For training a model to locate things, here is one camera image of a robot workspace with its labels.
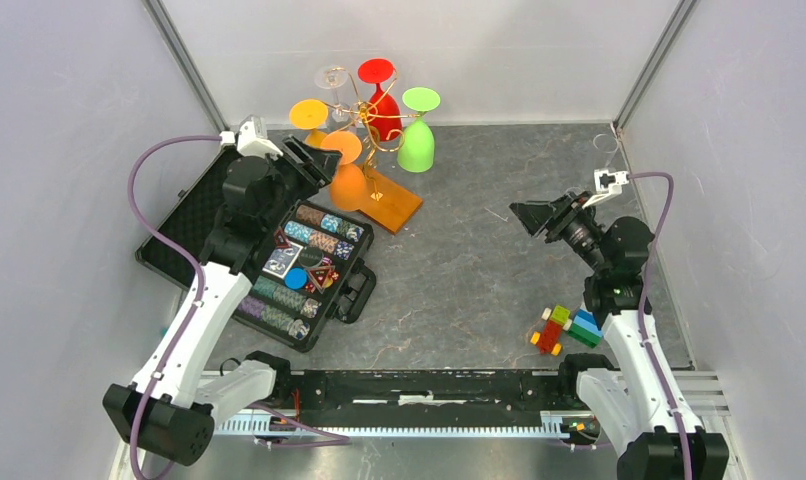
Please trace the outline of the orange wine glass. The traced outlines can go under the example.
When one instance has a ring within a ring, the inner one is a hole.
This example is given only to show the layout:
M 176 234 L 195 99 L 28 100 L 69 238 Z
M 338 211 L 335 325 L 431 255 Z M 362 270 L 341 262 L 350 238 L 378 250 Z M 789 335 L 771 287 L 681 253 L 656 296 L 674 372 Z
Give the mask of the orange wine glass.
M 355 164 L 363 150 L 362 141 L 350 131 L 336 131 L 323 139 L 321 148 L 341 154 L 336 173 L 329 186 L 332 203 L 343 211 L 361 209 L 368 198 L 366 177 L 361 168 Z

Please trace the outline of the yellow wine glass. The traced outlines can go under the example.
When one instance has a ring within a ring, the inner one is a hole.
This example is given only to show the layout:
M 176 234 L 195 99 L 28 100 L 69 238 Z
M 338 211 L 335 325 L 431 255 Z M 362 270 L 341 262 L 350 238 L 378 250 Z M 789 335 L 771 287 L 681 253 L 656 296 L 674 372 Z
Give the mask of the yellow wine glass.
M 293 127 L 307 132 L 304 142 L 319 148 L 327 133 L 322 130 L 329 115 L 327 105 L 318 99 L 305 99 L 295 103 L 289 111 Z

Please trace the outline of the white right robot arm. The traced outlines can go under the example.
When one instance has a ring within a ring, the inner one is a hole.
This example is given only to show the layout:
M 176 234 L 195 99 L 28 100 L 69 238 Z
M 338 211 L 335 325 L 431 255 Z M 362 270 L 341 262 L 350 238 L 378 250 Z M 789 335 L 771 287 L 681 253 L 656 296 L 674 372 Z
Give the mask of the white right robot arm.
M 556 382 L 559 400 L 588 406 L 617 453 L 619 479 L 722 479 L 730 449 L 706 429 L 680 389 L 656 335 L 644 290 L 655 234 L 642 220 L 595 219 L 588 192 L 552 201 L 514 202 L 510 210 L 532 237 L 565 242 L 592 270 L 584 311 L 616 360 L 569 355 Z

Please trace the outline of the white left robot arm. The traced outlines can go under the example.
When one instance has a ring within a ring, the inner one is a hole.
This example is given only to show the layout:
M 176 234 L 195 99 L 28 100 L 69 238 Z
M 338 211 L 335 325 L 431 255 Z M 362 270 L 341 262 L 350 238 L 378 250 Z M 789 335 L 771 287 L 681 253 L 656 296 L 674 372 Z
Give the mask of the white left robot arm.
M 135 199 L 143 163 L 166 146 L 193 142 L 170 138 L 148 148 L 127 180 L 130 209 L 152 237 L 181 255 L 194 270 L 189 291 L 174 320 L 144 366 L 126 385 L 112 384 L 102 404 L 129 446 L 132 474 L 144 478 L 139 455 L 166 459 L 164 478 L 175 464 L 190 466 L 208 448 L 217 426 L 257 401 L 285 405 L 292 379 L 284 360 L 253 353 L 239 366 L 206 385 L 204 366 L 227 321 L 262 272 L 275 248 L 274 233 L 287 213 L 328 186 L 342 155 L 311 147 L 289 136 L 261 156 L 242 148 L 222 184 L 224 202 L 199 255 L 191 254 L 150 224 Z

